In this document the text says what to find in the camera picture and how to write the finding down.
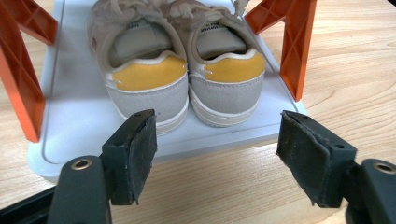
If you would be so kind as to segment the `white shoe rack orange posts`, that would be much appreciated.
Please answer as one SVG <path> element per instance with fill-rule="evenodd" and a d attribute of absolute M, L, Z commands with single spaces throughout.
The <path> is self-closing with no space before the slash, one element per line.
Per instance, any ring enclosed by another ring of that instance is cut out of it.
<path fill-rule="evenodd" d="M 95 0 L 53 0 L 58 22 L 56 43 L 46 50 L 39 79 L 46 99 L 40 139 L 27 150 L 29 167 L 37 175 L 56 181 L 64 164 L 86 155 L 98 156 L 103 143 L 121 126 L 88 48 L 86 22 Z M 245 122 L 214 128 L 189 110 L 173 131 L 157 138 L 156 162 L 180 160 L 233 147 L 277 139 L 284 110 L 304 113 L 279 74 L 280 67 L 265 42 L 266 58 L 260 102 Z"/>

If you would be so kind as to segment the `white sneaker yellow heel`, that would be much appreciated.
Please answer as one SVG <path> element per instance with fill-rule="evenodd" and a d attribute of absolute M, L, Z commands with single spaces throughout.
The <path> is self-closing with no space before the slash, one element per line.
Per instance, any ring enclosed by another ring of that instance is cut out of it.
<path fill-rule="evenodd" d="M 92 57 L 124 118 L 152 109 L 157 133 L 186 117 L 188 63 L 161 0 L 97 0 L 87 23 Z"/>
<path fill-rule="evenodd" d="M 187 54 L 193 110 L 210 126 L 241 123 L 259 103 L 266 59 L 241 19 L 247 3 L 234 0 L 230 11 L 198 0 L 174 0 L 165 8 Z"/>

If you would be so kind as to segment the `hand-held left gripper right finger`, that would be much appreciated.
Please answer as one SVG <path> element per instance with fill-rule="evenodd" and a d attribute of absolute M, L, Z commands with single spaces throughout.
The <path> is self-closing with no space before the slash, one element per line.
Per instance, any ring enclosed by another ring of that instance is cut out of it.
<path fill-rule="evenodd" d="M 307 115 L 281 113 L 276 155 L 319 207 L 340 206 L 342 176 L 356 154 L 355 147 Z"/>

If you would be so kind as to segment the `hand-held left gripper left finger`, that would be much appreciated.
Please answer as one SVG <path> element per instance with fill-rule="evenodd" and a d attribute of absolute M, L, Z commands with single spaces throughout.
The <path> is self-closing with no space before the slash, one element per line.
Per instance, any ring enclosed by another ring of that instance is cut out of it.
<path fill-rule="evenodd" d="M 138 203 L 156 152 L 153 109 L 133 114 L 102 145 L 101 159 L 110 174 L 108 196 L 112 204 Z"/>

